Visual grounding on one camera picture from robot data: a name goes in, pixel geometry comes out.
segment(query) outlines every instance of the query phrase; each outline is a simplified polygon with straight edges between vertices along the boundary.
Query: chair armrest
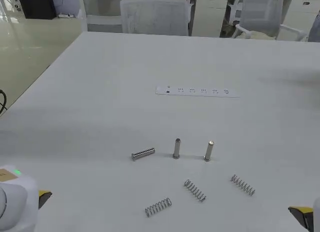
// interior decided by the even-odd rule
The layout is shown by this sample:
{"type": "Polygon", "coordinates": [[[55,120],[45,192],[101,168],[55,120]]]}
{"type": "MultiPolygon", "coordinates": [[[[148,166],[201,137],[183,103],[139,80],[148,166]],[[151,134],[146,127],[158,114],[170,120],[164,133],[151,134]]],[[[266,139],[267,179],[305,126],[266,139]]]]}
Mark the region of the chair armrest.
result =
{"type": "Polygon", "coordinates": [[[241,27],[240,24],[237,24],[235,26],[235,32],[234,32],[232,38],[236,38],[237,37],[238,31],[244,32],[245,39],[250,39],[251,38],[252,33],[250,31],[248,31],[247,29],[241,27]]]}
{"type": "Polygon", "coordinates": [[[288,27],[288,26],[283,25],[283,24],[280,25],[280,29],[284,29],[284,30],[287,30],[289,32],[295,33],[297,35],[297,37],[295,39],[296,42],[301,41],[307,35],[304,31],[301,31],[301,30],[298,30],[298,29],[295,29],[295,28],[291,28],[291,27],[288,27]]]}
{"type": "Polygon", "coordinates": [[[188,23],[191,21],[191,8],[193,5],[193,3],[188,4],[188,23]]]}

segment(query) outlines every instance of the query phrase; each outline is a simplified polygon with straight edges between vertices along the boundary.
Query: metal pin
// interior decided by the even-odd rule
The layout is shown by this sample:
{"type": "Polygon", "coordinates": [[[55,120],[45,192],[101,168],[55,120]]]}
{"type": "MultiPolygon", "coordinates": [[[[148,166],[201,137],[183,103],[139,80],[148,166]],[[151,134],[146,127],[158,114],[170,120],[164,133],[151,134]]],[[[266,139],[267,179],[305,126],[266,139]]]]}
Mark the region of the metal pin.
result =
{"type": "Polygon", "coordinates": [[[205,162],[210,161],[210,157],[211,157],[211,152],[212,152],[212,148],[214,147],[214,142],[213,141],[209,141],[208,144],[208,148],[206,149],[206,155],[203,157],[203,159],[205,160],[205,162]]]}
{"type": "Polygon", "coordinates": [[[135,161],[135,160],[138,159],[138,158],[145,157],[145,156],[150,155],[150,154],[153,154],[153,153],[155,153],[155,152],[156,152],[156,151],[155,151],[155,148],[149,148],[149,149],[147,149],[147,150],[145,150],[145,151],[141,151],[141,152],[139,152],[139,153],[133,153],[133,154],[131,154],[131,158],[132,158],[133,161],[135,161]]]}
{"type": "Polygon", "coordinates": [[[180,142],[181,142],[181,140],[180,140],[179,138],[177,138],[177,139],[175,140],[174,153],[173,153],[173,155],[172,155],[172,157],[173,157],[174,159],[178,159],[178,158],[180,157],[180,155],[179,155],[180,142]]]}

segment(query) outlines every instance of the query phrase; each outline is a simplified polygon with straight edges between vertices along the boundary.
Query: power strip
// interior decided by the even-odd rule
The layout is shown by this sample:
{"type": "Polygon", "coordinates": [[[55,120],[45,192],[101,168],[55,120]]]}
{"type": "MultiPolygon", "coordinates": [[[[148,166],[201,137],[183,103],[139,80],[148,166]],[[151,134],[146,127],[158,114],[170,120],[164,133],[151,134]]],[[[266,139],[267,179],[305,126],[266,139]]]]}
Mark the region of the power strip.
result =
{"type": "Polygon", "coordinates": [[[238,98],[234,91],[230,89],[217,88],[190,88],[190,87],[173,87],[173,86],[157,86],[156,94],[161,95],[181,95],[181,96],[204,96],[204,97],[226,97],[238,98]]]}

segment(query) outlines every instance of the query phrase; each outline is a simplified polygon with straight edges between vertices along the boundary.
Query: floor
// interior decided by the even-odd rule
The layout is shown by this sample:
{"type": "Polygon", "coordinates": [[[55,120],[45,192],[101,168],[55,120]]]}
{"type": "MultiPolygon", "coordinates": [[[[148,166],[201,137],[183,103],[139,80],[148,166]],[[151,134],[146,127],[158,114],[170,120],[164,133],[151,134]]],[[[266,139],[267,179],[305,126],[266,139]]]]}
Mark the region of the floor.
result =
{"type": "Polygon", "coordinates": [[[0,0],[0,89],[7,108],[81,33],[77,19],[27,20],[15,5],[0,0]]]}

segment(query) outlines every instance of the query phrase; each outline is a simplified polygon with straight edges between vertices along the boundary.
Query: metal spring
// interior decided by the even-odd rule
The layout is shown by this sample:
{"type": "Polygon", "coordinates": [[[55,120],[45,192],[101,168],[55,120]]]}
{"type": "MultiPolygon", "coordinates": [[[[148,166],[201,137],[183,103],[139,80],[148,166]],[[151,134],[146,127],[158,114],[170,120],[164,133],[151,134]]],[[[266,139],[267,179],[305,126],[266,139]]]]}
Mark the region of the metal spring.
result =
{"type": "Polygon", "coordinates": [[[240,179],[238,176],[233,175],[231,180],[233,183],[236,184],[240,189],[242,189],[244,192],[252,196],[255,193],[255,189],[252,188],[250,185],[248,185],[246,182],[244,182],[242,179],[240,179]]]}
{"type": "Polygon", "coordinates": [[[145,208],[144,211],[145,211],[147,217],[150,217],[150,215],[158,213],[161,210],[163,210],[164,208],[167,208],[171,205],[172,205],[171,200],[169,198],[165,198],[164,200],[161,200],[160,202],[155,203],[155,204],[149,206],[148,208],[145,208]]]}
{"type": "Polygon", "coordinates": [[[189,179],[184,182],[184,186],[191,191],[191,193],[200,201],[203,202],[206,199],[206,196],[202,191],[196,187],[194,183],[192,183],[189,179]]]}

